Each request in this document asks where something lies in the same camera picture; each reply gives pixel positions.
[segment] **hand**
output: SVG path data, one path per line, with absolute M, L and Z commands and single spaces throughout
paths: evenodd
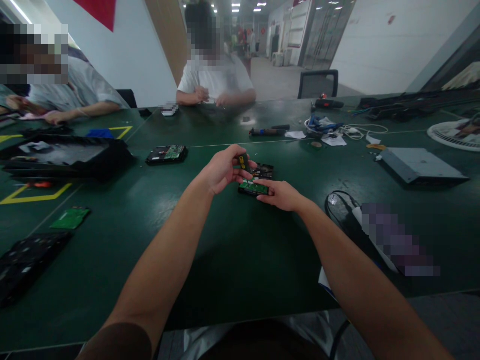
M 75 118 L 76 116 L 73 111 L 51 111 L 45 116 L 46 122 L 52 125 L 67 123 Z
M 9 95 L 6 98 L 6 105 L 12 110 L 28 111 L 32 103 L 22 96 Z
M 243 184 L 244 178 L 252 180 L 252 174 L 245 170 L 234 168 L 239 165 L 238 156 L 247 152 L 240 145 L 231 145 L 224 151 L 215 154 L 210 163 L 198 175 L 198 178 L 205 181 L 209 190 L 214 195 L 220 194 L 228 184 L 237 182 Z M 251 160 L 248 161 L 252 169 L 257 168 L 257 164 Z
M 233 104 L 233 98 L 231 95 L 224 92 L 220 97 L 216 100 L 217 107 L 226 107 L 227 105 Z
M 208 100 L 210 100 L 209 90 L 204 88 L 203 86 L 197 86 L 195 88 L 195 95 L 199 103 L 207 102 Z
M 309 201 L 286 181 L 253 180 L 253 182 L 269 188 L 268 195 L 259 195 L 256 198 L 280 210 L 297 212 L 305 202 Z

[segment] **green workbench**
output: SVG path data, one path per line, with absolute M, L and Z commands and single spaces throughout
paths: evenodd
M 318 115 L 326 114 L 337 123 L 370 123 L 347 113 L 359 98 L 343 101 L 347 106 L 342 111 L 319 111 Z M 383 120 L 379 124 L 390 133 L 375 135 L 388 147 L 425 148 L 471 177 L 448 190 L 406 188 L 374 162 L 365 140 L 347 138 L 347 146 L 324 144 L 317 149 L 309 138 L 249 137 L 252 127 L 290 124 L 292 131 L 303 130 L 310 100 L 259 102 L 237 113 L 213 115 L 182 108 L 173 117 L 157 111 L 148 119 L 136 110 L 125 110 L 73 125 L 79 136 L 90 129 L 120 128 L 113 134 L 122 136 L 138 160 L 107 184 L 28 189 L 13 197 L 19 188 L 0 171 L 0 201 L 52 198 L 0 205 L 0 254 L 32 233 L 49 232 L 49 226 L 72 206 L 92 210 L 24 298 L 0 310 L 0 353 L 81 343 L 94 335 L 183 191 L 215 153 L 233 143 L 242 144 L 258 163 L 275 166 L 275 180 L 288 181 L 322 208 L 334 190 L 344 190 L 360 203 L 391 204 L 408 234 L 418 236 L 434 264 L 441 266 L 440 277 L 405 278 L 384 265 L 386 275 L 406 297 L 480 288 L 479 154 L 444 146 L 426 133 L 431 125 L 457 120 L 451 112 L 473 106 L 406 123 Z M 0 148 L 21 141 L 5 136 L 29 125 L 1 130 Z M 177 144 L 189 148 L 184 163 L 156 167 L 144 163 L 152 148 Z M 351 216 L 342 218 L 352 225 Z M 363 233 L 353 240 L 382 266 Z M 238 194 L 237 186 L 231 185 L 213 202 L 166 330 L 336 308 L 338 304 L 318 284 L 320 269 L 313 242 L 295 215 Z

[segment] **black mesh chair back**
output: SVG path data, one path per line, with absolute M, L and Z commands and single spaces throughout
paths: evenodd
M 133 90 L 117 90 L 120 96 L 123 98 L 123 100 L 126 101 L 128 106 L 130 106 L 132 109 L 137 109 L 137 101 L 135 100 L 135 95 Z
M 305 71 L 300 74 L 299 99 L 318 99 L 322 94 L 336 98 L 339 90 L 339 71 Z

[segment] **yellow tape marking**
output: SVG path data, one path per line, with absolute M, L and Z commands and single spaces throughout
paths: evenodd
M 23 138 L 23 135 L 2 135 L 0 136 L 0 144 L 13 138 Z
M 120 134 L 119 137 L 117 137 L 117 140 L 122 139 L 130 130 L 133 129 L 133 126 L 123 126 L 123 127 L 110 127 L 110 130 L 124 130 Z M 6 136 L 0 136 L 0 143 L 7 141 L 11 138 L 21 138 L 22 135 L 6 135 Z M 71 187 L 73 184 L 69 183 L 62 187 L 56 194 L 53 195 L 44 195 L 44 196 L 31 196 L 31 197 L 19 197 L 17 196 L 21 193 L 23 193 L 26 189 L 28 189 L 28 186 L 23 186 L 19 188 L 17 191 L 15 191 L 12 195 L 6 197 L 2 202 L 0 202 L 0 205 L 9 205 L 9 204 L 21 204 L 21 203 L 33 203 L 37 201 L 48 201 L 48 200 L 55 200 L 58 199 L 69 187 Z
M 127 133 L 133 129 L 133 126 L 124 126 L 124 127 L 110 127 L 109 128 L 110 130 L 125 130 L 124 132 L 122 132 L 120 134 L 119 137 L 117 137 L 116 139 L 117 140 L 121 140 L 125 135 L 127 135 Z
M 16 198 L 20 193 L 28 189 L 28 186 L 23 186 L 17 191 L 15 191 L 12 195 L 9 197 L 6 197 L 2 202 L 0 202 L 0 205 L 8 205 L 8 204 L 20 204 L 20 203 L 33 203 L 37 201 L 47 201 L 47 200 L 55 200 L 58 199 L 64 192 L 67 191 L 69 187 L 71 187 L 73 184 L 67 184 L 64 187 L 62 187 L 57 193 L 53 195 L 43 195 L 43 196 L 31 196 L 31 197 L 19 197 Z

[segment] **ceiling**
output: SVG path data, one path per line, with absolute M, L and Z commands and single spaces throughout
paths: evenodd
M 180 0 L 188 4 L 189 0 Z M 215 5 L 218 16 L 223 17 L 251 17 L 254 14 L 267 17 L 272 11 L 278 9 L 289 0 L 209 0 L 210 4 Z M 257 6 L 258 3 L 266 3 L 266 6 Z M 240 7 L 232 7 L 232 4 L 240 4 Z M 239 12 L 232 12 L 232 9 L 239 9 Z M 260 12 L 254 12 L 254 9 L 261 9 Z

